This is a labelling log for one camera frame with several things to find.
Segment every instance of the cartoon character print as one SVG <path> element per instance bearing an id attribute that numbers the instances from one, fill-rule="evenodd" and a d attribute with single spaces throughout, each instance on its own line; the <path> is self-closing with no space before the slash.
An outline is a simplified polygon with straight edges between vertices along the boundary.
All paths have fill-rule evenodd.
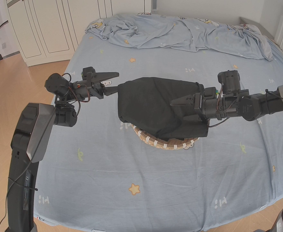
<path id="1" fill-rule="evenodd" d="M 220 25 L 219 23 L 214 22 L 214 21 L 211 21 L 211 20 L 209 20 L 209 19 L 198 19 L 198 20 L 200 20 L 200 21 L 202 21 L 202 22 L 205 22 L 205 23 L 211 23 L 212 25 L 215 25 L 215 26 L 217 26 L 217 27 Z"/>
<path id="2" fill-rule="evenodd" d="M 104 19 L 98 19 L 96 22 L 94 22 L 94 23 L 91 23 L 91 28 L 90 29 L 92 29 L 92 28 L 100 28 L 101 27 L 101 25 L 103 25 L 103 21 L 104 21 Z"/>

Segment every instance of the black garment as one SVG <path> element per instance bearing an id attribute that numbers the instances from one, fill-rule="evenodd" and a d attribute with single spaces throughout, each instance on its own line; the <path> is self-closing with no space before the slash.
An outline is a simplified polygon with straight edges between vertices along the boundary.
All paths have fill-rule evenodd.
<path id="1" fill-rule="evenodd" d="M 197 92 L 204 92 L 204 86 L 157 77 L 128 81 L 118 86 L 118 116 L 161 139 L 206 137 L 207 124 L 183 121 L 184 116 L 196 114 L 191 106 L 170 105 Z"/>

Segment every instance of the bed post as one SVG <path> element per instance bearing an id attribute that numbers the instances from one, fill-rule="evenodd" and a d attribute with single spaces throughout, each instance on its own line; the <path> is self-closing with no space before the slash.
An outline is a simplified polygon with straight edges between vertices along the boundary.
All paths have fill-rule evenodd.
<path id="1" fill-rule="evenodd" d="M 283 40 L 283 14 L 281 15 L 280 22 L 278 24 L 278 29 L 275 34 L 275 42 L 281 46 Z"/>

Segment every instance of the herringbone floor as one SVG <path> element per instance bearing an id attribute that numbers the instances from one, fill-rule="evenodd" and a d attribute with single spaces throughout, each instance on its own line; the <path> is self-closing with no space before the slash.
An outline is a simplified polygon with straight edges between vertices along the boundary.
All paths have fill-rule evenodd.
<path id="1" fill-rule="evenodd" d="M 52 73 L 64 73 L 69 61 L 47 63 L 27 67 L 20 54 L 0 61 L 0 220 L 5 214 L 5 195 L 9 171 L 10 142 L 21 111 L 29 102 L 50 104 L 53 95 L 44 87 Z M 283 208 L 283 199 L 263 211 L 236 222 L 209 230 L 210 232 L 252 232 L 268 230 Z M 35 219 L 38 232 L 77 232 L 63 226 L 51 227 Z M 0 231 L 7 228 L 7 219 Z"/>

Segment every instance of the white wardrobe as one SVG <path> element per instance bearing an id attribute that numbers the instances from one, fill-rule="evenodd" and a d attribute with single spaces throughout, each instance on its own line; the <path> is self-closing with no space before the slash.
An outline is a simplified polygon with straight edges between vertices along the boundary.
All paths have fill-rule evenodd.
<path id="1" fill-rule="evenodd" d="M 88 24 L 117 13 L 151 12 L 151 0 L 6 0 L 28 66 L 71 59 Z"/>

